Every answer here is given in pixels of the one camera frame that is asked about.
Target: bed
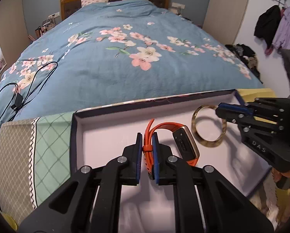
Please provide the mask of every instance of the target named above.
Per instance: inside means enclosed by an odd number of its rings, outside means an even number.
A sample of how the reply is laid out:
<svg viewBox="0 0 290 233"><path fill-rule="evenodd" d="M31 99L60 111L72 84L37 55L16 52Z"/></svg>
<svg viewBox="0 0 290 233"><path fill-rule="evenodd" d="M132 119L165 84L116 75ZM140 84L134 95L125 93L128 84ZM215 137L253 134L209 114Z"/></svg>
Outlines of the bed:
<svg viewBox="0 0 290 233"><path fill-rule="evenodd" d="M57 69L14 120L137 99L225 89L262 88L233 53L167 10L169 0L109 0L81 7L60 0L63 21L34 41L2 75L0 90L28 94L34 75ZM32 88L56 65L42 68ZM0 93L0 116L14 86ZM14 112L7 108L0 125Z"/></svg>

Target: black jacket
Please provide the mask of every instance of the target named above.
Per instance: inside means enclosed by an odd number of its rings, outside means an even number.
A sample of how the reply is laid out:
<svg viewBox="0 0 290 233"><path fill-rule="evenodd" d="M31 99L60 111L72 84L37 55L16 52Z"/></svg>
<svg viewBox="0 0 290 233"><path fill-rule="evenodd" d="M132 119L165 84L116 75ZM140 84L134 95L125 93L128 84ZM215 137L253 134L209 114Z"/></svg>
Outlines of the black jacket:
<svg viewBox="0 0 290 233"><path fill-rule="evenodd" d="M254 36L263 38L269 49L273 38L281 21L281 10L278 5L274 5L263 13L257 22Z"/></svg>

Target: purple jacket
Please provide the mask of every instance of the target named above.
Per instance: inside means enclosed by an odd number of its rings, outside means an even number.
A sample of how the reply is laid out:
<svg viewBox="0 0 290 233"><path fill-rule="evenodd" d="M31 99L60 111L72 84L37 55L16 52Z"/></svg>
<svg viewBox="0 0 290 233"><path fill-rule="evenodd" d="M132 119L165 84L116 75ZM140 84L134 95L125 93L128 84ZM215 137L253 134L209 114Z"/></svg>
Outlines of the purple jacket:
<svg viewBox="0 0 290 233"><path fill-rule="evenodd" d="M272 44L277 49L280 47L290 49L290 7L284 11Z"/></svg>

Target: orange watch strap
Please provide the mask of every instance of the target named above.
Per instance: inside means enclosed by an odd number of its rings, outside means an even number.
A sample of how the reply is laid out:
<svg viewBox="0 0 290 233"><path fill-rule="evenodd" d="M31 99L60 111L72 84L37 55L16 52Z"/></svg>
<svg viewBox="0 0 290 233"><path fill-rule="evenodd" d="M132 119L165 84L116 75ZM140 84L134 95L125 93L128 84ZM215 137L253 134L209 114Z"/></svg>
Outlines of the orange watch strap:
<svg viewBox="0 0 290 233"><path fill-rule="evenodd" d="M181 123L174 123L174 122L165 122L165 123L160 123L156 125L154 128L150 130L150 127L152 126L152 123L154 122L155 119L151 119L149 124L146 127L145 134L144 134L144 145L143 145L143 152L144 152L144 158L145 158L145 165L147 168L147 171L151 174L152 173L152 165L154 164L154 159L152 155L152 145L151 145L151 140L152 140L152 135L154 134L155 130L157 129L166 129L170 130L172 132L176 131L180 127L183 126ZM187 163L190 166L195 166L198 162L199 158L195 158L193 160L187 161Z"/></svg>

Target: metal screw head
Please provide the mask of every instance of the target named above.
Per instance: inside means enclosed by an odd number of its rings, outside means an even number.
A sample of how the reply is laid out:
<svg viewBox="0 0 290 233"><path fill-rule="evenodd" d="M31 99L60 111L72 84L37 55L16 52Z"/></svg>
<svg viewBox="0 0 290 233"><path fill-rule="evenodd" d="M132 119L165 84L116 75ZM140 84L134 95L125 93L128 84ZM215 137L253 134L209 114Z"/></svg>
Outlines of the metal screw head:
<svg viewBox="0 0 290 233"><path fill-rule="evenodd" d="M210 165L205 166L204 171L206 171L208 173L214 172L214 167L212 167Z"/></svg>
<svg viewBox="0 0 290 233"><path fill-rule="evenodd" d="M177 161L177 157L175 157L175 156L169 156L168 157L168 160L170 161L170 162L172 162L172 163L174 163L174 162L176 162Z"/></svg>
<svg viewBox="0 0 290 233"><path fill-rule="evenodd" d="M125 156L120 156L120 157L118 157L117 161L118 161L119 163L124 163L124 162L127 161L127 158L126 158Z"/></svg>
<svg viewBox="0 0 290 233"><path fill-rule="evenodd" d="M80 171L81 171L82 173L88 173L88 172L90 172L90 170L91 170L91 167L90 167L90 166L83 166L83 167L80 169Z"/></svg>

